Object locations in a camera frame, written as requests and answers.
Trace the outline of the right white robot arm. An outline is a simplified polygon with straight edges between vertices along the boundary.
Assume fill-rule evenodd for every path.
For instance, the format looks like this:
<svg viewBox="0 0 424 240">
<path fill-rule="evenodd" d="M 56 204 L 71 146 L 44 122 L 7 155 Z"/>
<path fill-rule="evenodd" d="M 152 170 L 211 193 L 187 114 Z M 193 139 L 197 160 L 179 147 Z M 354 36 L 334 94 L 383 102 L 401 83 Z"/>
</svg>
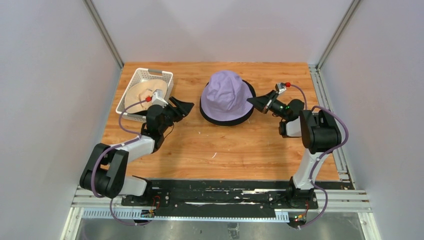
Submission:
<svg viewBox="0 0 424 240">
<path fill-rule="evenodd" d="M 325 159 L 334 150 L 343 146 L 349 136 L 342 120 L 332 111 L 317 106 L 319 112 L 306 108 L 300 99 L 288 104 L 279 101 L 274 90 L 266 95 L 251 97 L 247 101 L 262 112 L 272 112 L 280 117 L 278 131 L 284 138 L 301 138 L 304 154 L 297 172 L 290 178 L 285 191 L 286 203 L 294 209 L 311 200 L 318 172 Z"/>
</svg>

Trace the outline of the lavender bucket hat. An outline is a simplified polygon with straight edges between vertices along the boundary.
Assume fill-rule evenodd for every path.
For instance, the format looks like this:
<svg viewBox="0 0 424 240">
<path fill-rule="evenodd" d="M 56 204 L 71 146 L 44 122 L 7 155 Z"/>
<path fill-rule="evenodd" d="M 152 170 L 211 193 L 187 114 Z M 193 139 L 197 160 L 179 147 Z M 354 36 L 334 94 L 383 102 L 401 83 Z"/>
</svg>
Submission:
<svg viewBox="0 0 424 240">
<path fill-rule="evenodd" d="M 207 115 L 218 121 L 242 117 L 251 108 L 247 99 L 256 96 L 253 86 L 230 70 L 214 73 L 202 94 L 203 109 Z"/>
</svg>

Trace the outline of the cream straw-coloured bucket hat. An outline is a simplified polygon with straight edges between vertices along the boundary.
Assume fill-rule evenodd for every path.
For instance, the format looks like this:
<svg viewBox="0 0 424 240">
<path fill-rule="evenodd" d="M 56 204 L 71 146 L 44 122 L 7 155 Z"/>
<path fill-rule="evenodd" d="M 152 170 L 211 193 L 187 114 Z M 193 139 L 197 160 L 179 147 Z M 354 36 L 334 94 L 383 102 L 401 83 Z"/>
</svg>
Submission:
<svg viewBox="0 0 424 240">
<path fill-rule="evenodd" d="M 165 95 L 168 91 L 167 83 L 162 79 L 151 79 L 144 82 L 140 82 L 132 86 L 126 93 L 124 98 L 124 108 L 128 108 L 130 105 L 145 100 L 146 98 L 153 98 L 153 93 L 156 90 L 161 90 Z M 134 105 L 129 108 L 126 112 L 129 114 L 135 114 L 141 111 L 146 111 L 152 105 L 150 102 L 142 102 L 138 105 Z"/>
</svg>

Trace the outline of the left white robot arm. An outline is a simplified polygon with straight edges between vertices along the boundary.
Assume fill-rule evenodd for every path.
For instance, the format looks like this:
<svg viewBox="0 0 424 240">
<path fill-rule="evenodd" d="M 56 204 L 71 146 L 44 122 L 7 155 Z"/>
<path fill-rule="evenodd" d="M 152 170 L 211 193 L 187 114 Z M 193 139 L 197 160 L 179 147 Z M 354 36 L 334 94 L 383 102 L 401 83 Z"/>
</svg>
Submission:
<svg viewBox="0 0 424 240">
<path fill-rule="evenodd" d="M 97 198 L 133 195 L 140 206 L 149 206 L 153 201 L 151 184 L 145 178 L 127 176 L 127 166 L 136 159 L 157 152 L 165 140 L 165 131 L 185 118 L 194 105 L 193 102 L 170 97 L 164 106 L 153 104 L 142 111 L 146 120 L 133 139 L 115 145 L 98 143 L 94 146 L 80 176 L 79 186 L 91 191 Z"/>
</svg>

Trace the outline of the beige bucket hat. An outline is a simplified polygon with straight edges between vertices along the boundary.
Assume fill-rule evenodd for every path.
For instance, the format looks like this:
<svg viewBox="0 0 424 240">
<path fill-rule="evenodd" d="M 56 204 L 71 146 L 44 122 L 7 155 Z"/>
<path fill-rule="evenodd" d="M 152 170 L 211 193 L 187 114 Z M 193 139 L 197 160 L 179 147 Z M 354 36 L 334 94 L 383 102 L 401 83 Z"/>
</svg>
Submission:
<svg viewBox="0 0 424 240">
<path fill-rule="evenodd" d="M 250 104 L 251 108 L 249 109 L 249 111 L 245 115 L 243 115 L 241 117 L 238 117 L 236 119 L 233 119 L 233 120 L 226 120 L 226 121 L 217 120 L 217 119 L 214 119 L 214 118 L 212 118 L 212 117 L 210 117 L 209 115 L 206 114 L 206 112 L 205 112 L 205 110 L 203 108 L 203 103 L 202 103 L 202 97 L 203 97 L 203 95 L 204 94 L 202 94 L 200 96 L 200 99 L 199 99 L 199 112 L 200 112 L 201 116 L 206 121 L 208 121 L 209 123 L 211 123 L 213 125 L 216 125 L 216 126 L 232 127 L 232 126 L 240 125 L 240 124 L 244 123 L 245 121 L 249 120 L 249 118 L 252 116 L 252 114 L 253 114 L 253 112 L 255 110 L 255 108 L 253 107 L 253 105 L 251 103 L 247 102 L 248 104 Z"/>
</svg>

